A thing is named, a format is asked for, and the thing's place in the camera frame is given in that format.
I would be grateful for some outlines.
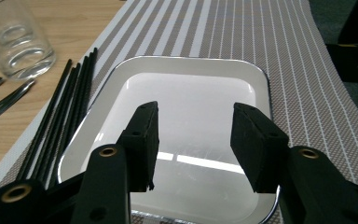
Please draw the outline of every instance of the metal screw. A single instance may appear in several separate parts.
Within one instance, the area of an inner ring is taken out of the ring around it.
[[[100,156],[111,157],[116,155],[116,153],[117,153],[117,149],[115,149],[114,147],[107,147],[100,151]]]
[[[6,191],[1,200],[4,203],[14,203],[25,198],[32,190],[32,187],[27,184],[20,184]]]
[[[302,148],[298,151],[303,157],[306,157],[308,159],[318,159],[319,154],[316,153],[314,150]]]

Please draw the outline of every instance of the wooden table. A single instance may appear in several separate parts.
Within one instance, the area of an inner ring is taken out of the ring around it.
[[[67,60],[79,62],[125,1],[27,0],[27,3],[55,49],[57,62],[37,78],[23,98],[0,116],[0,160],[51,97]],[[0,100],[21,83],[7,80],[0,87]]]

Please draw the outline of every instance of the glass cup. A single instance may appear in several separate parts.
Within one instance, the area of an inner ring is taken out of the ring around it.
[[[0,0],[0,71],[12,79],[37,77],[55,60],[31,10],[21,0]]]

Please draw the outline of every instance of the white tray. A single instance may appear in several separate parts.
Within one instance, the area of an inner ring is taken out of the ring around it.
[[[116,67],[62,157],[61,181],[85,171],[91,151],[115,143],[136,107],[158,101],[153,191],[131,208],[196,223],[257,223],[275,194],[253,193],[230,147],[235,102],[270,117],[265,74],[233,60],[137,57]]]

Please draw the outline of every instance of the white stripe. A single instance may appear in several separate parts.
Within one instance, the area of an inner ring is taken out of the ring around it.
[[[283,30],[286,30],[285,27],[284,27],[284,22],[283,22],[283,18],[282,18],[282,11],[281,11],[281,8],[280,8],[280,5],[278,4],[278,11],[280,13],[280,17],[281,17],[281,24],[283,26]],[[303,108],[302,108],[302,104],[301,104],[301,98],[299,96],[299,91],[298,91],[298,86],[297,86],[297,83],[296,83],[296,74],[294,73],[294,66],[293,66],[293,60],[292,60],[292,55],[290,54],[290,45],[289,45],[289,42],[287,40],[287,36],[286,36],[286,32],[283,32],[283,36],[284,36],[284,42],[286,44],[286,48],[287,48],[287,52],[289,53],[289,62],[290,62],[290,66],[291,66],[291,70],[292,70],[292,77],[293,77],[293,80],[294,80],[294,83],[295,83],[295,87],[296,87],[296,92],[297,92],[297,98],[298,98],[298,101],[299,101],[299,105],[300,105],[300,110],[301,110],[301,118],[303,120],[303,123],[304,123],[304,130],[306,132],[306,137],[307,137],[307,144],[309,145],[310,144],[310,140],[308,138],[308,133],[307,133],[307,123],[304,119],[304,111],[303,111]]]
[[[101,68],[103,66],[103,64],[107,61],[107,59],[109,58],[109,56],[111,55],[112,51],[115,49],[115,47],[117,46],[118,42],[121,40],[122,36],[126,33],[126,31],[130,28],[131,23],[133,22],[133,20],[135,19],[135,17],[139,14],[142,6],[145,4],[145,1],[141,1],[139,2],[138,6],[136,6],[136,8],[133,10],[133,12],[130,14],[130,16],[128,17],[128,19],[124,22],[123,26],[120,28],[120,30],[117,32],[116,36],[113,38],[113,40],[111,41],[111,43],[109,44],[109,46],[106,48],[106,51],[104,52],[103,55],[101,55],[100,60],[98,60],[98,62],[101,62]]]
[[[261,15],[261,27],[263,27],[263,45],[264,45],[264,54],[266,55],[266,67],[267,67],[267,76],[269,77],[269,56],[267,54],[267,43],[266,43],[266,31],[265,31],[265,24],[264,24],[264,14],[263,14],[263,4],[260,2],[260,15]]]
[[[288,112],[288,104],[287,104],[287,99],[286,99],[286,87],[284,86],[284,81],[283,81],[283,71],[282,71],[282,66],[281,66],[281,56],[279,55],[279,51],[278,51],[278,41],[277,41],[277,36],[276,36],[276,31],[275,31],[275,23],[274,23],[274,17],[272,16],[272,11],[270,11],[271,14],[271,23],[272,23],[272,33],[274,35],[274,43],[275,43],[275,50],[277,53],[277,60],[278,60],[278,66],[279,66],[279,76],[281,78],[281,83],[282,83],[282,93],[283,93],[283,103],[284,103],[284,113],[286,116],[286,122],[287,122],[287,134],[289,135],[289,139],[292,138],[292,129],[290,128],[290,119],[289,119],[289,112]]]
[[[196,34],[194,35],[193,44],[191,45],[190,57],[199,57],[202,45],[202,40],[205,32],[206,22],[208,21],[208,14],[211,7],[211,1],[205,1],[200,13],[199,24],[197,25]]]
[[[220,0],[217,0],[217,7],[216,7],[216,11],[215,11],[215,13],[214,13],[213,29],[212,29],[212,34],[211,34],[211,44],[209,45],[208,58],[211,58],[211,51],[212,51],[214,30],[215,30],[215,28],[216,28],[216,18],[217,18],[217,11],[218,11],[218,9],[219,9],[219,5],[220,5]]]
[[[311,37],[311,39],[313,40],[313,44],[314,44],[315,46],[317,46],[316,40],[315,40],[315,36],[313,35],[313,32],[312,32],[311,29],[310,29],[310,24],[308,23],[308,20],[305,20],[305,22],[306,22],[306,24],[307,24],[307,26],[308,26],[308,29],[310,30],[310,37]],[[326,74],[328,74],[328,70],[327,70],[326,64],[324,63],[324,59],[323,59],[323,57],[322,57],[322,53],[320,52],[319,48],[316,48],[316,49],[317,49],[317,51],[318,51],[318,55],[319,55],[319,57],[320,57],[320,59],[321,59],[321,62],[322,62],[322,64],[323,64],[323,66],[324,66],[324,71],[326,72]],[[320,79],[319,79],[319,73],[317,73],[316,75],[317,75],[317,78],[318,78],[318,82],[320,83],[320,86],[322,87],[321,81],[320,81]],[[336,97],[337,97],[337,100],[338,100],[339,104],[341,105],[342,111],[343,111],[344,114],[345,114],[345,118],[346,118],[346,121],[347,121],[347,123],[348,123],[348,126],[349,126],[349,128],[350,128],[350,130],[351,130],[351,133],[352,133],[352,136],[353,136],[353,140],[355,141],[356,146],[357,146],[357,149],[358,149],[358,140],[357,140],[356,135],[355,135],[355,132],[354,132],[352,126],[351,126],[351,121],[350,121],[350,119],[349,119],[348,112],[346,111],[346,108],[345,108],[344,104],[342,103],[342,101],[341,101],[341,99],[340,99],[340,97],[339,97],[339,94],[337,93],[335,83],[333,82],[333,80],[331,80],[330,75],[327,75],[327,77],[328,77],[328,79],[329,79],[329,81],[330,81],[330,84],[331,84],[331,87],[332,87],[332,89],[333,89],[333,91],[334,91],[334,93],[335,93],[335,95],[336,95]],[[321,88],[321,90],[322,90],[324,99],[327,101],[327,98],[326,98],[326,96],[325,96],[325,93],[324,93],[323,88]]]
[[[138,24],[135,26],[135,29],[133,30],[132,34],[126,41],[126,44],[121,49],[121,52],[118,54],[118,56],[115,59],[114,64],[118,64],[123,62],[126,59],[127,54],[129,53],[130,49],[132,48],[133,44],[135,43],[136,38],[139,36],[139,34],[142,32],[142,29],[144,29],[145,24],[147,22],[147,19],[150,17],[150,15],[153,12],[153,9],[155,8],[158,0],[153,0],[149,7],[147,8],[145,14],[143,17],[139,20]]]
[[[291,22],[291,24],[292,24],[293,33],[295,34],[295,28],[293,27],[293,22],[292,22],[291,18],[290,18],[290,22]],[[312,94],[312,88],[310,87],[310,82],[309,82],[309,74],[308,74],[308,71],[307,71],[307,69],[306,69],[306,67],[305,67],[304,58],[303,58],[303,56],[302,56],[302,52],[303,52],[303,51],[301,50],[300,46],[298,45],[298,40],[297,40],[296,35],[295,35],[295,41],[296,41],[296,46],[297,46],[297,49],[298,49],[298,53],[299,53],[299,55],[300,55],[300,60],[301,60],[301,65],[302,65],[302,69],[303,69],[303,73],[304,73],[304,78],[306,79],[308,91],[309,91],[309,93],[310,93],[310,98],[311,98],[311,100],[312,100],[313,107],[314,107],[315,112],[316,112],[316,118],[317,118],[317,120],[318,120],[319,127],[320,127],[321,132],[322,132],[322,136],[323,136],[323,140],[324,140],[324,146],[325,146],[325,149],[326,149],[325,152],[326,152],[327,156],[330,156],[330,153],[329,153],[329,151],[327,150],[327,149],[328,149],[328,146],[327,146],[326,139],[325,139],[325,136],[324,136],[324,129],[323,129],[323,125],[322,125],[322,122],[321,122],[321,117],[319,116],[318,106],[316,105],[315,98],[314,98],[314,96],[313,96],[313,94]]]
[[[156,16],[155,20],[153,21],[153,24],[150,26],[149,31],[147,32],[145,36],[144,42],[142,42],[141,46],[138,48],[138,51],[136,52],[136,55],[145,55],[148,46],[150,45],[150,42],[152,41],[154,34],[156,33],[159,25],[161,24],[162,19],[164,18],[164,14],[168,9],[168,6],[170,5],[171,1],[164,1],[164,3],[161,6],[161,9],[158,12],[158,15]]]
[[[226,27],[226,15],[227,15],[227,1],[225,5],[225,16],[223,18],[223,28],[222,28],[222,35],[220,36],[220,50],[219,50],[219,58],[222,57],[222,49],[223,49],[223,39],[225,35],[225,27]]]
[[[80,60],[80,62],[83,62],[84,57],[88,56],[91,52],[93,52],[94,48],[98,46],[98,48],[103,44],[103,42],[106,40],[106,38],[112,33],[112,31],[115,29],[116,25],[121,21],[127,10],[130,8],[133,1],[127,1],[126,4],[117,12],[115,17],[109,22],[109,24],[106,26],[106,28],[103,30],[103,32],[97,37],[97,39],[94,41],[94,43],[89,47],[89,50],[84,54],[83,58]],[[96,76],[102,69],[104,62],[106,62],[106,55],[109,55],[108,53],[104,54],[105,57],[101,57],[97,63],[95,64],[94,68],[94,76]]]
[[[289,8],[288,8],[288,6],[287,6],[287,3],[285,2],[284,4],[286,5],[286,10],[287,10],[287,12],[289,12]],[[293,33],[295,34],[295,28],[293,27],[293,22],[292,22],[290,16],[289,16],[289,19],[290,19],[290,24],[292,25],[292,31],[293,31]],[[297,46],[298,52],[301,52],[301,49],[300,49],[300,47],[299,47],[299,45],[298,45],[298,41],[297,41],[296,35],[295,35],[295,41],[296,41],[296,46]],[[346,153],[346,151],[345,151],[345,149],[344,149],[345,146],[344,146],[344,144],[343,144],[343,142],[342,142],[342,139],[341,139],[341,136],[340,136],[340,134],[339,134],[339,129],[338,129],[338,127],[337,127],[336,120],[335,120],[335,118],[334,118],[334,116],[333,116],[333,114],[332,114],[332,112],[331,112],[331,111],[332,111],[331,105],[328,103],[328,101],[326,101],[326,102],[327,102],[327,107],[328,107],[328,109],[329,109],[329,111],[330,111],[330,115],[331,115],[331,117],[332,117],[333,125],[334,125],[334,127],[335,127],[335,129],[336,129],[338,141],[339,141],[339,143],[341,144],[341,147],[342,147],[342,152],[343,152],[343,155],[344,155],[344,159],[345,159],[346,163],[348,164],[348,169],[349,169],[350,174],[351,174],[351,180],[352,180],[353,183],[356,183],[356,178],[355,178],[354,173],[353,173],[353,171],[352,171],[352,169],[351,169],[351,163],[350,163],[350,161],[349,161],[349,159],[348,159],[348,155],[347,155],[347,153]]]
[[[245,60],[245,3],[242,1],[242,59]]]
[[[253,63],[256,63],[256,60],[255,60],[255,13],[253,11],[253,0],[251,1],[251,9],[252,9],[252,45],[253,45],[253,52],[254,52]]]
[[[231,24],[231,52],[229,55],[229,58],[232,59],[232,52],[234,50],[234,30],[235,30],[235,14],[236,14],[236,8],[235,6],[237,5],[237,0],[234,1],[234,5],[232,8],[232,24]]]
[[[197,0],[191,0],[182,23],[182,27],[180,28],[179,34],[176,38],[175,45],[173,46],[171,56],[180,56],[180,53],[182,52],[182,48],[185,44],[188,29],[190,28],[191,18],[193,17],[196,5]]]
[[[167,22],[167,26],[162,33],[161,39],[159,40],[156,49],[154,51],[154,55],[161,55],[167,45],[168,39],[170,38],[170,34],[172,32],[173,26],[175,25],[177,18],[179,16],[180,9],[183,5],[184,1],[178,1],[173,9],[173,13],[170,16],[170,19]]]
[[[141,1],[138,6],[136,6],[136,8],[133,10],[133,12],[130,14],[129,18],[127,19],[126,22],[124,22],[123,26],[120,28],[120,30],[117,32],[115,38],[113,38],[112,42],[109,44],[109,46],[106,48],[106,51],[104,52],[104,54],[101,56],[100,60],[98,60],[99,63],[96,64],[97,67],[100,67],[100,69],[95,70],[95,74],[98,74],[101,70],[101,68],[103,67],[103,65],[106,63],[108,57],[111,55],[112,51],[115,49],[115,47],[117,46],[117,43],[120,41],[120,39],[122,38],[122,36],[126,33],[126,31],[129,29],[131,23],[133,22],[133,20],[135,19],[135,17],[138,15],[139,11],[141,10],[142,6],[145,4],[145,1]],[[106,79],[110,76],[110,74],[112,73],[113,69],[115,68],[116,64],[112,64],[107,72],[107,75],[103,74],[103,80],[101,81],[101,83],[99,84],[99,86],[96,88],[95,93],[92,95],[92,97],[90,98],[90,103],[89,106],[92,105],[95,101],[95,98],[98,96],[98,93],[100,92],[104,82],[106,81]]]

